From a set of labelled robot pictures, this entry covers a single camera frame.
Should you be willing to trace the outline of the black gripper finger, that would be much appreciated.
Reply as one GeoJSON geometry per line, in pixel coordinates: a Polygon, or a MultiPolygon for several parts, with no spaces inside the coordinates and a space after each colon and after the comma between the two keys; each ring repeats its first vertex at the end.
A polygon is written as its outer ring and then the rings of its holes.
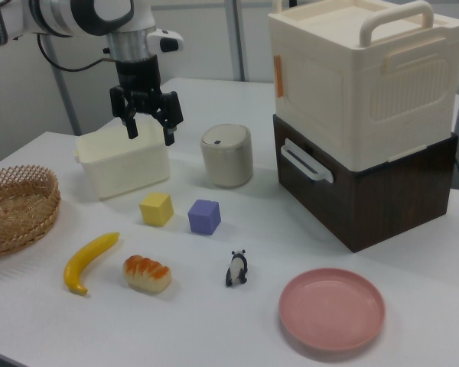
{"type": "Polygon", "coordinates": [[[135,122],[136,109],[131,101],[125,98],[124,89],[121,86],[115,86],[110,89],[110,101],[112,115],[122,120],[126,127],[129,139],[138,136],[138,129],[135,122]]]}
{"type": "Polygon", "coordinates": [[[159,93],[155,101],[155,111],[151,115],[162,126],[165,145],[172,145],[175,142],[177,126],[184,120],[177,93],[159,93]]]}

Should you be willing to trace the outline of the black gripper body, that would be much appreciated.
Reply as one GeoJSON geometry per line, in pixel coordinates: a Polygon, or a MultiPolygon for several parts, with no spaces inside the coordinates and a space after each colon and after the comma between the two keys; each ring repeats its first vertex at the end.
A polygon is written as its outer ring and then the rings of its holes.
{"type": "Polygon", "coordinates": [[[125,101],[137,112],[152,115],[160,109],[161,77],[158,57],[136,62],[116,61],[119,85],[115,87],[115,115],[125,113],[125,101]]]}

